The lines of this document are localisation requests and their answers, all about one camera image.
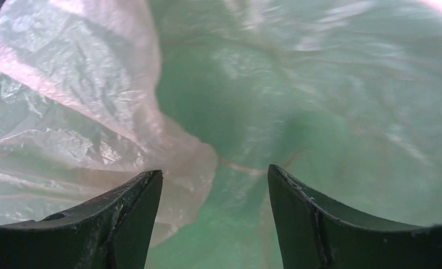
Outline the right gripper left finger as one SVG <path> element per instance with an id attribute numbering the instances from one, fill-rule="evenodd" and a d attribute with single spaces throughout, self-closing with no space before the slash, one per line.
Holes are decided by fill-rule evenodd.
<path id="1" fill-rule="evenodd" d="M 0 225 L 0 268 L 144 268 L 162 172 L 128 182 L 40 221 Z"/>

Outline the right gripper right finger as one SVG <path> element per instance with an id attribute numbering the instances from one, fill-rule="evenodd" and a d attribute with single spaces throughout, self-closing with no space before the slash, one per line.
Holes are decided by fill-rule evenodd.
<path id="1" fill-rule="evenodd" d="M 284 268 L 442 268 L 442 224 L 415 226 L 347 206 L 268 169 Z"/>

